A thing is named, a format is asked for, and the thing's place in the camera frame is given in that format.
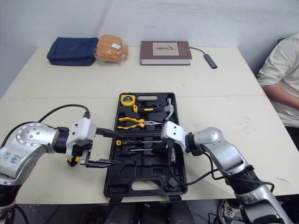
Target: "book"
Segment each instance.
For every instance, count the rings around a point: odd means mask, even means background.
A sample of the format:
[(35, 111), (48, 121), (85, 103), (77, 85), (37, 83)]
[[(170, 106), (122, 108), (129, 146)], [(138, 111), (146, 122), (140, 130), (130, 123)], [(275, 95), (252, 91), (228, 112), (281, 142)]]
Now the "book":
[(188, 41), (141, 41), (141, 65), (190, 65)]

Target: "tape measure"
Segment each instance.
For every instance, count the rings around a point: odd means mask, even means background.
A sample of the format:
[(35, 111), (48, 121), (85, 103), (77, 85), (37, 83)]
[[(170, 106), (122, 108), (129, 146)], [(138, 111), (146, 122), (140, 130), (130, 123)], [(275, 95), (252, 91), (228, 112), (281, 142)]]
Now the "tape measure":
[(122, 95), (121, 104), (123, 106), (133, 106), (135, 104), (136, 96), (134, 95)]

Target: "pliers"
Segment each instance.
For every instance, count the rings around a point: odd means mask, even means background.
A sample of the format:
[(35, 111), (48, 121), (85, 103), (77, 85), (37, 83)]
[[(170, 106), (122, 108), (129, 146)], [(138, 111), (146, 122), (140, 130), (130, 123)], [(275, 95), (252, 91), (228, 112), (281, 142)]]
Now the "pliers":
[(118, 120), (120, 122), (124, 122), (124, 121), (132, 121), (137, 123), (136, 125), (132, 125), (129, 127), (122, 127), (122, 126), (117, 126), (118, 129), (124, 129), (124, 130), (128, 130), (134, 127), (140, 127), (140, 128), (144, 128), (145, 125), (161, 125), (163, 124), (162, 122), (156, 122), (156, 121), (152, 121), (152, 120), (144, 120), (144, 119), (135, 119), (135, 118), (130, 118), (130, 117), (125, 117), (125, 118), (118, 118)]

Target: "navy blue pouch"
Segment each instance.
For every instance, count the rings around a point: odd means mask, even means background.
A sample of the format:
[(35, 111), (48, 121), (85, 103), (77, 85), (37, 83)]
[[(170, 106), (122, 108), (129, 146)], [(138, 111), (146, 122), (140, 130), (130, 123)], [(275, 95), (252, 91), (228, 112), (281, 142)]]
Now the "navy blue pouch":
[(98, 38), (58, 37), (52, 44), (47, 58), (53, 65), (90, 66), (95, 57)]

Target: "bread in plastic bag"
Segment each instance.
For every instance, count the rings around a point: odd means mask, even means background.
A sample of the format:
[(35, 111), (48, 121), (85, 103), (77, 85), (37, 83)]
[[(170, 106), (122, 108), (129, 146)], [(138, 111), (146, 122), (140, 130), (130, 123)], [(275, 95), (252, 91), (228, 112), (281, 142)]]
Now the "bread in plastic bag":
[(117, 36), (102, 35), (94, 50), (94, 56), (108, 62), (123, 61), (128, 57), (128, 46)]

